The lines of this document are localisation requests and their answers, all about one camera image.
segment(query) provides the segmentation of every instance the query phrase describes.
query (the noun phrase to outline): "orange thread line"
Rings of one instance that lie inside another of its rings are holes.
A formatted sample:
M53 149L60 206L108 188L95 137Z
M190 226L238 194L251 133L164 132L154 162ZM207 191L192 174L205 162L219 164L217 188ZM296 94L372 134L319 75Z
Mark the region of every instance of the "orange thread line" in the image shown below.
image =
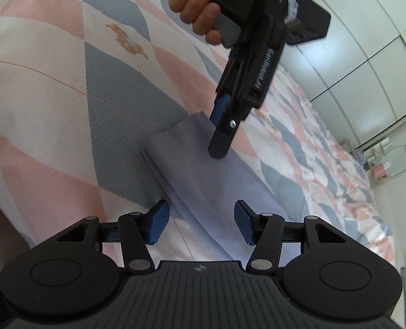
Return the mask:
M46 73L44 73L44 72L40 72L40 71L37 70L37 69L31 68L31 67L27 67L26 65L16 64L16 63L12 63L12 62L6 62L6 61L4 61L4 60L0 60L0 63L5 63L5 64L10 64L10 65L15 65L15 66L18 66L18 67L23 67L23 68L32 70L32 71L34 71L34 72L40 73L40 74L42 74L42 75L48 76L49 78L51 78L51 79L53 79L53 80L55 80L55 81L57 81L57 82L59 82L59 83L61 83L61 84L63 84L63 85L65 85L65 86L67 86L67 87L69 87L69 88L75 90L76 92L78 92L78 93L80 93L80 94L82 94L82 95L87 96L87 93L82 92L81 90L78 90L78 89L76 89L75 87L73 87L73 86L71 86L71 85L68 85L68 84L66 84L66 83L63 83L61 80L55 79L53 76L50 76L50 75L48 75L48 74L46 74Z

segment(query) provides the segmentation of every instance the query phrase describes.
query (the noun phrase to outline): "white tape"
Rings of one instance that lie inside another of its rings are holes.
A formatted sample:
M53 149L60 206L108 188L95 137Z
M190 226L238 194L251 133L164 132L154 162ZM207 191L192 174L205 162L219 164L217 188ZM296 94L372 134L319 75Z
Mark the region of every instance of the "white tape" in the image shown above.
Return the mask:
M283 20L285 24L294 21L297 18L297 9L299 8L299 4L297 0L288 0L288 14L287 17Z

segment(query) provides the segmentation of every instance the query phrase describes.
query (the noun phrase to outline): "gray trigger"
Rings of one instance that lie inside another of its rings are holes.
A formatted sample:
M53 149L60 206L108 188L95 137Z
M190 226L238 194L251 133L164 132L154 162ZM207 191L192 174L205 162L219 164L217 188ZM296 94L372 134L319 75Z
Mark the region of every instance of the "gray trigger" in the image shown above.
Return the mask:
M224 48L232 47L241 34L241 27L225 15L220 15L220 17L218 17L214 28L221 33Z

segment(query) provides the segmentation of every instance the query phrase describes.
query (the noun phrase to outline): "patterned bed sheet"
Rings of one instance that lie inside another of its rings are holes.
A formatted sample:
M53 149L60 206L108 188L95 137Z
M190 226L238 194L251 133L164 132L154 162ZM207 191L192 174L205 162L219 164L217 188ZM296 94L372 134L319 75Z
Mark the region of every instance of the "patterned bed sheet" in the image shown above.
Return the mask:
M33 245L87 215L105 222L150 208L163 191L143 142L210 114L227 55L168 0L0 0L2 211ZM394 261L366 174L282 67L233 148L292 221L317 215ZM151 252L213 260L177 214Z

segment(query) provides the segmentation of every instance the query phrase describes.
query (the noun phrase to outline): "ribbed black surface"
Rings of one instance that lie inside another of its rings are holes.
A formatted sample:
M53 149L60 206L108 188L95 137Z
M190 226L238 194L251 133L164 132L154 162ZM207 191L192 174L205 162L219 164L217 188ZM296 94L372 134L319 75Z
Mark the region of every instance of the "ribbed black surface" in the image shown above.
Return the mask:
M360 324L318 320L292 306L266 276L236 262L163 262L132 277L107 308L84 320L41 325L15 319L9 329L397 329L385 317Z

